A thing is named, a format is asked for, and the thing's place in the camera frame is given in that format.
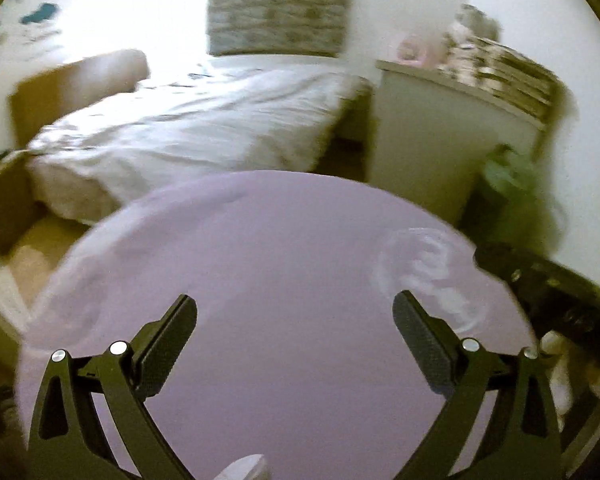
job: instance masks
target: trash bin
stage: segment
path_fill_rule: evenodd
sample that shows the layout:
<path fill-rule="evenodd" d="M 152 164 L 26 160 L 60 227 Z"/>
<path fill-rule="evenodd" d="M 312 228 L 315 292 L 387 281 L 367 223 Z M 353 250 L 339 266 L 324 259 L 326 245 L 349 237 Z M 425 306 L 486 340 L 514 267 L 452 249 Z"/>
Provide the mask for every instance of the trash bin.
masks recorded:
<path fill-rule="evenodd" d="M 512 147 L 491 152 L 469 196 L 458 228 L 477 246 L 506 242 L 525 247 L 536 220 L 534 165 Z"/>

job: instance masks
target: white dresser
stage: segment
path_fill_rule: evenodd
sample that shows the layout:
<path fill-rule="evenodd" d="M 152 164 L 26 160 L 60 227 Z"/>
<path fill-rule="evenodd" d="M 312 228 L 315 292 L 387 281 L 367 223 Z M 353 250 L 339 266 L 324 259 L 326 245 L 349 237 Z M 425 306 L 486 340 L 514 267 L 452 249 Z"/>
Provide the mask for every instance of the white dresser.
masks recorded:
<path fill-rule="evenodd" d="M 456 224 L 486 155 L 506 143 L 532 155 L 541 121 L 433 70 L 378 61 L 378 126 L 369 184 Z"/>

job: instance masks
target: silver screw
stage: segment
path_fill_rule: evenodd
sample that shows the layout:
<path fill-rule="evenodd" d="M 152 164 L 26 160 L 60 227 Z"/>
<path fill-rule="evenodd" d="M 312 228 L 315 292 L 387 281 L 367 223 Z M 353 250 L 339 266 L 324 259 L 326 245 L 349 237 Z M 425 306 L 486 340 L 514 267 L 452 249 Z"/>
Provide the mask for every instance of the silver screw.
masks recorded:
<path fill-rule="evenodd" d="M 471 338 L 463 339 L 462 348 L 464 348 L 467 352 L 477 352 L 480 349 L 480 343 Z"/>
<path fill-rule="evenodd" d="M 51 354 L 51 360 L 55 363 L 59 363 L 66 356 L 66 352 L 64 350 L 56 350 Z"/>
<path fill-rule="evenodd" d="M 126 343 L 124 341 L 116 341 L 109 347 L 109 351 L 113 355 L 122 355 L 126 352 Z"/>
<path fill-rule="evenodd" d="M 538 351 L 535 348 L 526 347 L 525 348 L 525 357 L 527 359 L 537 359 Z"/>

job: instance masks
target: white bedding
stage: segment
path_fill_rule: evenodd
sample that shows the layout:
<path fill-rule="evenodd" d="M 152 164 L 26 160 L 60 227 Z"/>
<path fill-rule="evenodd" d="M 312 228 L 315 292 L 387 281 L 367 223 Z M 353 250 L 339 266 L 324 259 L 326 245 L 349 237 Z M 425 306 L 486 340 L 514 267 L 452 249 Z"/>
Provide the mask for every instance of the white bedding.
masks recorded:
<path fill-rule="evenodd" d="M 225 68 L 103 99 L 27 149 L 37 196 L 92 223 L 158 187 L 224 171 L 313 169 L 366 80 L 337 66 Z"/>

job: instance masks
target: purple fabric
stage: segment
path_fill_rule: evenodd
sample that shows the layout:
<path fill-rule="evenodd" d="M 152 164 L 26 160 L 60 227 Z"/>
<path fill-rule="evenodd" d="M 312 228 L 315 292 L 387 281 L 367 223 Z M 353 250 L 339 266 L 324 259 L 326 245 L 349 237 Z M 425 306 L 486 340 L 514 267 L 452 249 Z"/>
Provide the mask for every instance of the purple fabric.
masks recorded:
<path fill-rule="evenodd" d="M 186 293 L 198 326 L 146 405 L 198 480 L 254 453 L 279 480 L 392 479 L 443 405 L 395 328 L 396 293 L 492 351 L 533 341 L 473 250 L 416 206 L 339 178 L 254 171 L 160 190 L 92 229 L 39 297 L 20 357 L 24 424 L 53 350 L 101 353 Z"/>

